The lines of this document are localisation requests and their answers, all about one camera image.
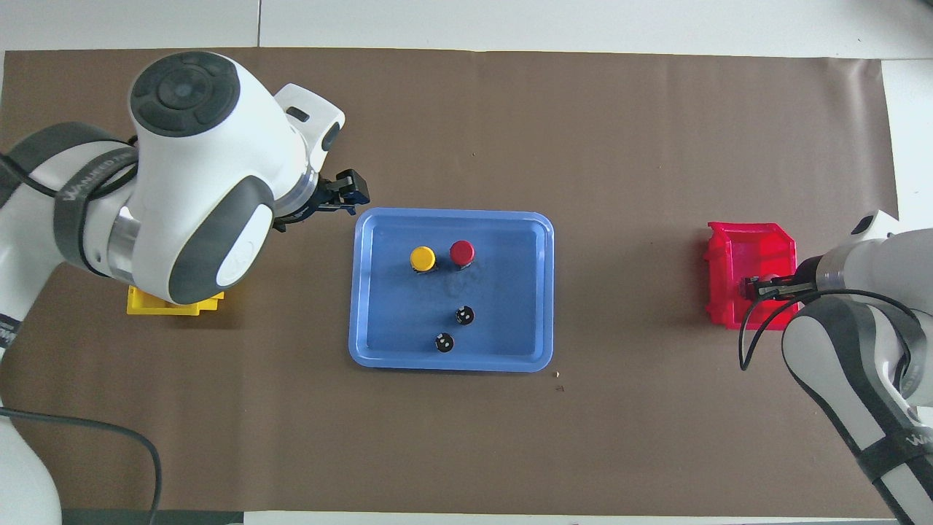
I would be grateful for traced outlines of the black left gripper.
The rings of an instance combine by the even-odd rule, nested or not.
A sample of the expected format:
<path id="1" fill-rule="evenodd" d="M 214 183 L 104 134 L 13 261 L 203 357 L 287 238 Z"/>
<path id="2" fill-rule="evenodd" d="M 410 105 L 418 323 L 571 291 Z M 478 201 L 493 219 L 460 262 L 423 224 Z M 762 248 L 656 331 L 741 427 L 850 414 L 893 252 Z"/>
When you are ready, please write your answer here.
<path id="1" fill-rule="evenodd" d="M 366 179 L 348 168 L 337 173 L 335 182 L 328 179 L 318 182 L 312 195 L 296 211 L 273 220 L 273 229 L 285 233 L 287 226 L 304 222 L 317 213 L 345 212 L 356 216 L 357 206 L 366 206 L 370 202 Z"/>

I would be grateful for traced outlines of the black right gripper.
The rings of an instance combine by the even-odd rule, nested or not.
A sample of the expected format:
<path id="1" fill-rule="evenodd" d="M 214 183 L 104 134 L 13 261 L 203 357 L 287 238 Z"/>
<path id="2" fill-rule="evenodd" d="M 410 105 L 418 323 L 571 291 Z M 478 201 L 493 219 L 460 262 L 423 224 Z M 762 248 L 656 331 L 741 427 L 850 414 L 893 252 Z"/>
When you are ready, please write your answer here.
<path id="1" fill-rule="evenodd" d="M 757 288 L 753 287 L 756 301 L 789 301 L 810 295 L 819 289 L 817 273 L 822 256 L 813 256 L 797 267 L 794 275 L 761 276 Z"/>

